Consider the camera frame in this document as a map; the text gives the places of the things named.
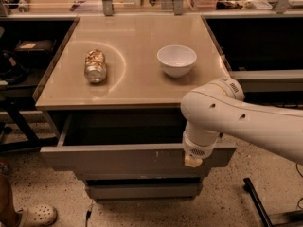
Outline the yellow foam-padded gripper finger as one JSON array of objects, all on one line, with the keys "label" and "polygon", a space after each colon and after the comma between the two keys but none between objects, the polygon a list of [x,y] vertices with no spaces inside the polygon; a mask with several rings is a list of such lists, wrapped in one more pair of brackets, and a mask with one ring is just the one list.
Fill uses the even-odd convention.
[{"label": "yellow foam-padded gripper finger", "polygon": [[198,167],[203,163],[202,159],[194,158],[188,154],[185,155],[184,165],[188,167]]}]

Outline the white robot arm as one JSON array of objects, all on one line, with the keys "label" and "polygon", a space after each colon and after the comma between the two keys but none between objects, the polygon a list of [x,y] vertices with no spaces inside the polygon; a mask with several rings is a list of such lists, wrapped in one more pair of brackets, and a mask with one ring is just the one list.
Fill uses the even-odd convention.
[{"label": "white robot arm", "polygon": [[187,92],[183,147],[191,158],[212,154],[221,133],[303,164],[303,111],[245,103],[239,83],[222,77]]}]

